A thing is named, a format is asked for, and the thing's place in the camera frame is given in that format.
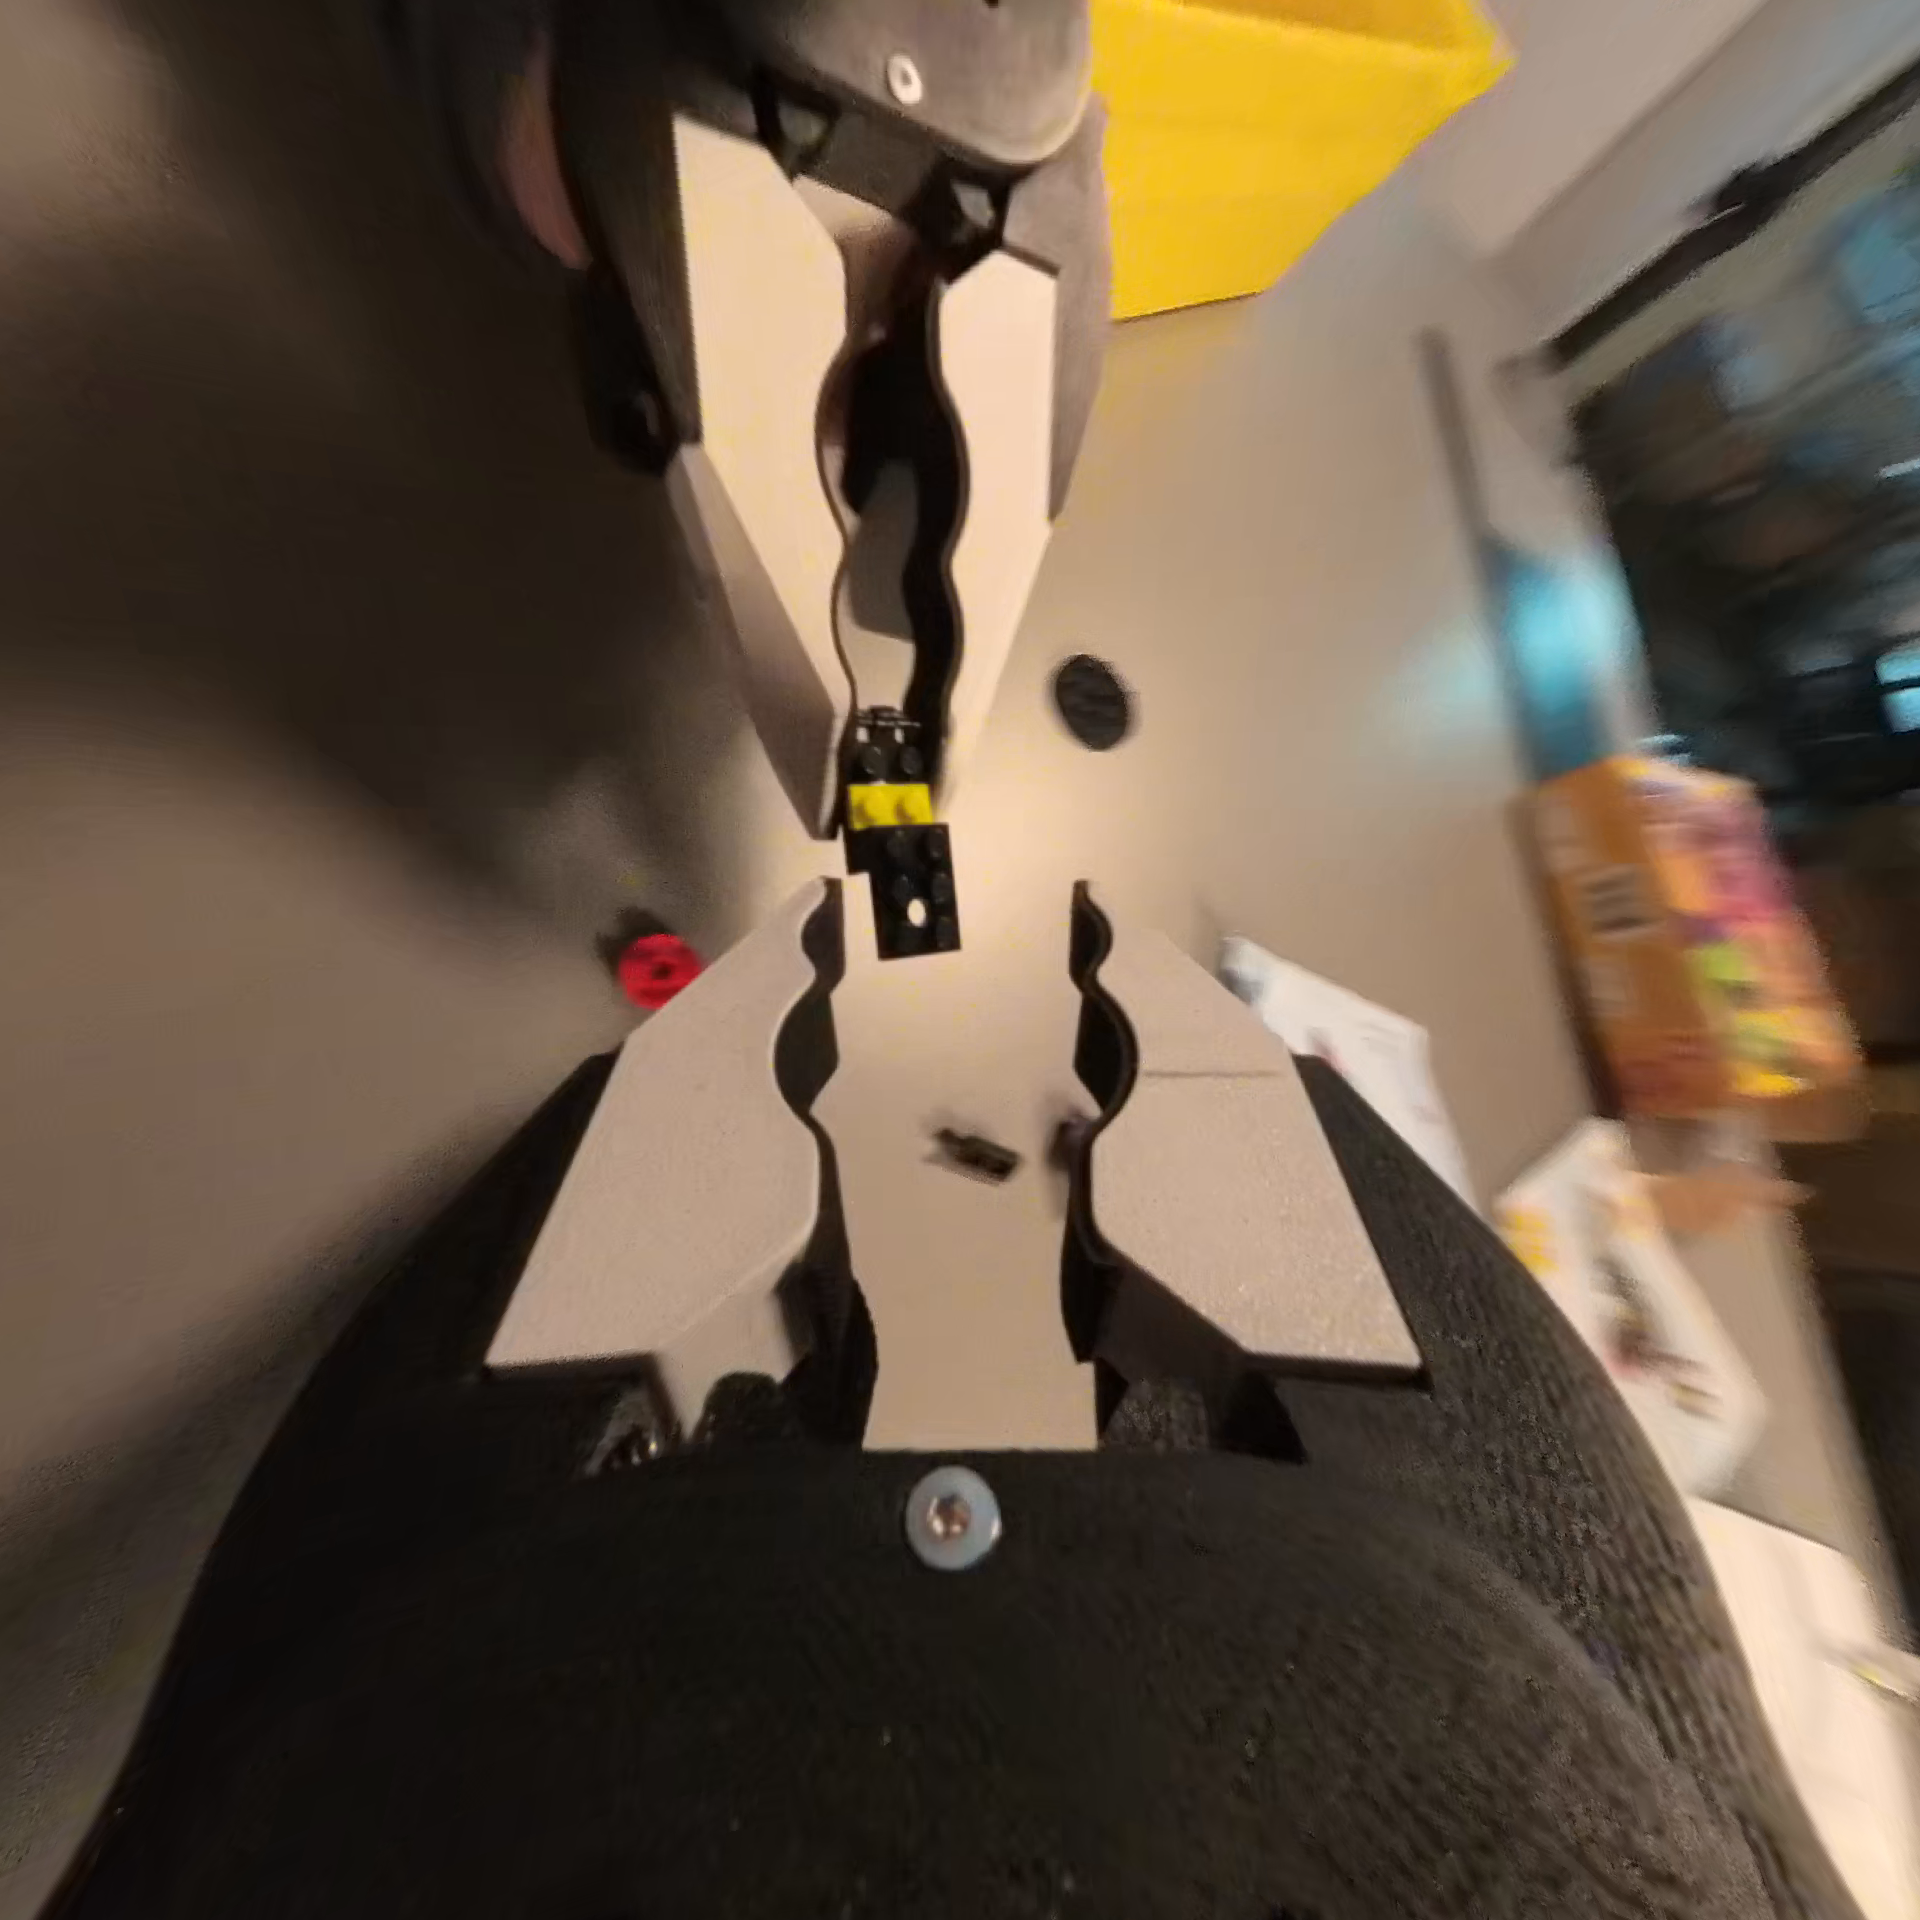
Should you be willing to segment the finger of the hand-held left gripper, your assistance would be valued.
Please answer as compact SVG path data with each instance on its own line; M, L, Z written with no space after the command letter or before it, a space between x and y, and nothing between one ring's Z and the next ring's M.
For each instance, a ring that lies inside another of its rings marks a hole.
M755 140L679 116L676 167L699 427L667 494L757 740L804 828L831 840L855 712L835 626L848 539L821 472L847 260Z
M933 278L907 427L861 514L861 626L912 650L900 706L933 787L988 728L1053 532L1053 275L995 251Z

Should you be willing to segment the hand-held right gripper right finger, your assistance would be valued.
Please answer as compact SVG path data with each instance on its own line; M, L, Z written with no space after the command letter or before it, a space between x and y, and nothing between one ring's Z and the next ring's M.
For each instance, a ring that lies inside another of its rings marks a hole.
M1119 1410L1171 1384L1228 1410L1252 1380L1407 1384L1413 1330L1291 1047L1193 954L1073 887L1067 1336Z

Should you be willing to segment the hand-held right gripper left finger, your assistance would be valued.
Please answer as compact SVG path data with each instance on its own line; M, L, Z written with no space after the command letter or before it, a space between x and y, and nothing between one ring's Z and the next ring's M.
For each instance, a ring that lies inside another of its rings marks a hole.
M855 1350L839 1166L815 1103L839 1068L839 879L643 1019L485 1350L492 1375L639 1375L676 1427L731 1375L800 1379L835 1427Z

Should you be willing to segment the red round lego plate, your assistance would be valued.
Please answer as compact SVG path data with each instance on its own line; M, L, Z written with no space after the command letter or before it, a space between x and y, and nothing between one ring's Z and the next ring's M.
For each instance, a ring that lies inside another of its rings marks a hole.
M612 978L643 1014L667 1008L703 972L703 954L672 931L620 935L612 946Z

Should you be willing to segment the yellow plastic bin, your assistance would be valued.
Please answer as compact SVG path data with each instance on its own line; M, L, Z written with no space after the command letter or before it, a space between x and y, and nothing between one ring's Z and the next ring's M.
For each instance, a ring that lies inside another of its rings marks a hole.
M1264 294L1511 70L1480 2L1095 2L1112 318Z

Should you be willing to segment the black lego assembly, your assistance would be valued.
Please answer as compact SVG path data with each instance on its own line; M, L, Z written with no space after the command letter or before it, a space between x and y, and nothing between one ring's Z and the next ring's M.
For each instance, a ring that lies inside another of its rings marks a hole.
M933 756L929 756L929 790L936 808ZM936 824L895 831L844 831L847 804L847 759L841 784L841 840L848 872L868 879L876 954L883 962L907 962L916 956L936 956L957 951L964 943L957 922L957 874L953 860L949 826L939 816Z

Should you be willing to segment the round black lego piece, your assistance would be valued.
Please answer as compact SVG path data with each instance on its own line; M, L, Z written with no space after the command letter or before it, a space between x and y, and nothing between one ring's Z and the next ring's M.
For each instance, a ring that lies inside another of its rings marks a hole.
M1112 752L1137 728L1137 692L1107 659L1079 652L1052 678L1052 703L1069 738L1085 752Z

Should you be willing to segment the orange lego box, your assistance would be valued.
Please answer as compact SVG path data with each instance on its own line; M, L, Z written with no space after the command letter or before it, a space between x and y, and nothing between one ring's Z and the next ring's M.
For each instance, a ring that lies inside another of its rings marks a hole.
M1531 831L1624 1118L1865 1134L1867 1062L1752 784L1608 754L1540 784Z

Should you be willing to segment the person's left hand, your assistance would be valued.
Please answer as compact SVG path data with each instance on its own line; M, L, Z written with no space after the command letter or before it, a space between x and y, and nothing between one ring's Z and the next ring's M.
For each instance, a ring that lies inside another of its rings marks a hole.
M496 175L516 226L565 271L592 260L575 214L552 111L552 40L536 34L513 71L500 115Z

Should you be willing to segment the closed instruction booklet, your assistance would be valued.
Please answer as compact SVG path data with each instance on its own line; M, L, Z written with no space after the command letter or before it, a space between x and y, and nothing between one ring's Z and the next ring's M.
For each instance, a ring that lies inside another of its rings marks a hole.
M1496 1198L1495 1224L1601 1360L1676 1484L1724 1498L1769 1406L1669 1242L1624 1124L1580 1122Z

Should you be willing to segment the metal shelf rack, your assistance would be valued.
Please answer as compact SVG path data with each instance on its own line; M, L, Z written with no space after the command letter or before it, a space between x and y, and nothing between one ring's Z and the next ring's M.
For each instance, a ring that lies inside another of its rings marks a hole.
M1919 794L1919 278L1797 271L1576 407L1667 754L1824 811Z

